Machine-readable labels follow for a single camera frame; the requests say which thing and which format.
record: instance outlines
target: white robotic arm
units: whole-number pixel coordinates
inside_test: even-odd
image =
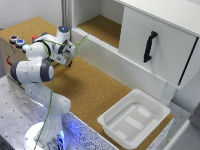
[[[70,32],[67,27],[63,26],[58,27],[57,37],[48,33],[41,34],[26,50],[28,61],[15,62],[10,69],[12,78],[19,84],[25,86],[25,92],[28,97],[35,102],[43,104],[47,108],[50,104],[51,90],[43,85],[42,82],[52,80],[54,75],[54,69],[51,62],[48,60],[48,53],[52,60],[63,65],[66,64],[68,59],[73,58],[75,54],[75,46],[64,46],[56,43],[72,45],[69,38]],[[48,53],[46,52],[42,42],[47,47]],[[67,113],[70,110],[70,107],[71,102],[68,98],[53,93],[51,111],[43,128],[39,144],[35,150],[56,149],[55,147],[50,147],[48,143],[52,142],[53,139],[57,139],[57,136],[63,130],[62,114]],[[38,139],[39,134],[40,132],[38,132],[37,136],[33,139],[33,141],[35,140],[34,143]],[[30,145],[25,146],[25,150],[33,150],[34,147],[35,145],[30,143]],[[64,142],[61,148],[65,150],[66,145]]]

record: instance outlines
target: brown countertop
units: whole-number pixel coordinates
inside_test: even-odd
[[[0,36],[9,42],[11,35],[18,35],[26,43],[31,44],[32,35],[39,35],[43,32],[55,36],[56,27],[36,17],[0,31]],[[75,58],[71,68],[57,65],[54,69],[54,92],[71,100],[70,111],[119,149],[123,149],[104,133],[102,126],[97,123],[97,118],[128,94],[131,89],[79,57]],[[172,119],[173,115],[167,116],[137,150],[146,149]]]

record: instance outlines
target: drawer knob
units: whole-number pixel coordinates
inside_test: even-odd
[[[150,54],[150,51],[151,51],[152,40],[156,36],[158,36],[158,33],[152,31],[151,35],[148,38],[147,45],[146,45],[146,50],[145,50],[145,53],[144,53],[144,63],[148,62],[151,59],[151,56],[149,54]]]

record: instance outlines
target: cabinet compartment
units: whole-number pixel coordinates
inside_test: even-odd
[[[73,28],[119,46],[124,6],[114,0],[74,0]]]
[[[150,56],[144,63],[147,40],[154,31]],[[178,85],[196,37],[128,7],[124,10],[119,53],[154,74]]]

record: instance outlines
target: white plastic bin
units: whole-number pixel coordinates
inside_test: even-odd
[[[126,149],[137,148],[170,109],[135,89],[98,117],[105,133]]]

